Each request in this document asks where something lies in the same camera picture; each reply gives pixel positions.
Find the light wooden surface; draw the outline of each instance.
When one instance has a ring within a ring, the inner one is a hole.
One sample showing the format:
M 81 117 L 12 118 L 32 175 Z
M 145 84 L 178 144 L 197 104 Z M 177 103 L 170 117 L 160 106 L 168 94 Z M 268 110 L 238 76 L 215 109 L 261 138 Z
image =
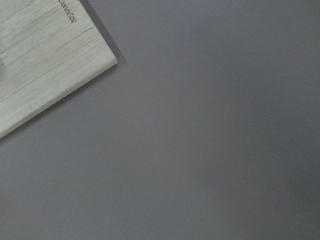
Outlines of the light wooden surface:
M 0 138 L 116 63 L 80 1 L 0 0 Z

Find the gray background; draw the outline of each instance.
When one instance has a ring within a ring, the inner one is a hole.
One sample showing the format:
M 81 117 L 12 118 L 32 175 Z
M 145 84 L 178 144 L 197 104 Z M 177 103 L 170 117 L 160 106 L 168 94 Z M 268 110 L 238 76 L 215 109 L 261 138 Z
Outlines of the gray background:
M 320 1 L 82 1 L 119 64 L 0 140 L 1 240 L 320 238 Z

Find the wood grain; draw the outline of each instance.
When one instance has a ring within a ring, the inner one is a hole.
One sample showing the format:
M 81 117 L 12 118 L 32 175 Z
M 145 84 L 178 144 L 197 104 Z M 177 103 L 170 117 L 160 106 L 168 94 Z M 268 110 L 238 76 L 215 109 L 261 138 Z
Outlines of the wood grain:
M 78 0 L 0 6 L 1 138 L 117 60 Z

